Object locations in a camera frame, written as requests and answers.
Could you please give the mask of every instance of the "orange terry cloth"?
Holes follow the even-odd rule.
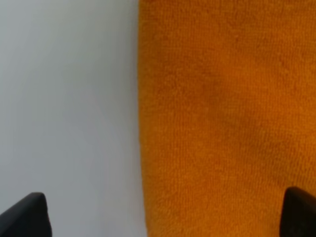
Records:
[[[316,1],[140,0],[149,237],[277,237],[316,195]]]

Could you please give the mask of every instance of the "black object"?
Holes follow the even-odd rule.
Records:
[[[285,192],[280,237],[316,237],[316,198],[296,188]]]
[[[51,237],[47,203],[42,193],[31,193],[0,215],[0,237]]]

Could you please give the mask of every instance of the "white background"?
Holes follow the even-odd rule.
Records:
[[[44,192],[55,237],[145,237],[137,0],[0,0],[0,213]]]

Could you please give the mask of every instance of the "towel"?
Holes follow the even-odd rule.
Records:
[[[149,237],[277,237],[316,195],[316,1],[140,0]]]

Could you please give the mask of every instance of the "white wall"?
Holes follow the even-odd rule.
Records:
[[[144,237],[137,0],[0,1],[0,212],[46,194],[55,237]]]

